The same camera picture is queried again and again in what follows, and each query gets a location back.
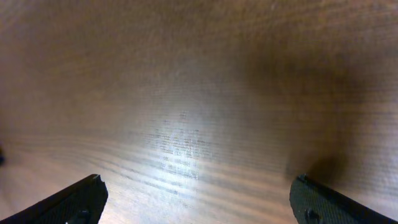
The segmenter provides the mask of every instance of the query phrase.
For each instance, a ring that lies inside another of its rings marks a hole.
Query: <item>wood grain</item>
[[[2,1],[0,218],[92,173],[101,223],[398,219],[395,1]]]

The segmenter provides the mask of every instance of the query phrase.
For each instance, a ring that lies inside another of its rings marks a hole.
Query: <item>wooden table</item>
[[[295,223],[308,172],[398,219],[395,1],[0,10],[0,218],[97,173],[101,223]]]

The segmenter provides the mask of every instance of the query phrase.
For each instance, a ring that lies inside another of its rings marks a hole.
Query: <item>black plastic part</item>
[[[0,224],[97,224],[107,199],[108,191],[100,175],[91,174]]]
[[[293,181],[290,205],[299,224],[398,223],[316,183],[306,175],[298,176]]]

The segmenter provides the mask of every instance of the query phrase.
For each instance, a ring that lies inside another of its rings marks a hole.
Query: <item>brown wood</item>
[[[395,1],[2,1],[0,218],[295,223],[304,172],[398,219]]]

